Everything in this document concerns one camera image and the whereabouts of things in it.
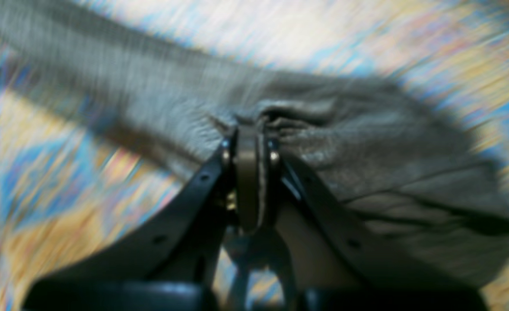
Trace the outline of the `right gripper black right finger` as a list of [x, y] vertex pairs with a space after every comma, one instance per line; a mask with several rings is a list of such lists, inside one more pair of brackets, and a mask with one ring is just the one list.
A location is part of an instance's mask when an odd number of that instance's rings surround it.
[[266, 219], [283, 239], [292, 311], [487, 311], [477, 289], [373, 234], [270, 130], [260, 135]]

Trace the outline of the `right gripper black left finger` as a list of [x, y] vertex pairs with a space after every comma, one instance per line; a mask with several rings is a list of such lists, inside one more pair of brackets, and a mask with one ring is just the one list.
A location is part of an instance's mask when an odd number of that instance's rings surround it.
[[23, 311], [218, 311], [211, 289], [228, 223], [237, 129], [170, 203], [114, 244], [37, 279]]

